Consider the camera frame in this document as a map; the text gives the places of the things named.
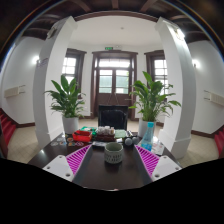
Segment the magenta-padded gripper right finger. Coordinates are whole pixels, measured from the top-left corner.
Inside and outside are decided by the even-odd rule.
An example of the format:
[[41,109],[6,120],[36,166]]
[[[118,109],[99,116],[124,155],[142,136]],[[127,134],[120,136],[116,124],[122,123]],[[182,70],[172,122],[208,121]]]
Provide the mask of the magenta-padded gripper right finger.
[[181,165],[167,149],[164,149],[162,155],[158,156],[135,145],[133,155],[144,185],[155,182],[182,169]]

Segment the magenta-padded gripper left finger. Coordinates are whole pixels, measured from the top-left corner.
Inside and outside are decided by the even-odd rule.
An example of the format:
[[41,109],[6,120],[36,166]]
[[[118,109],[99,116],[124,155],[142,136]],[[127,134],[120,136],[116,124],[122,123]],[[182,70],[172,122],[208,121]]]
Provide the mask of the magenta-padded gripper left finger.
[[87,145],[67,156],[58,155],[43,170],[80,185],[92,152],[92,146]]

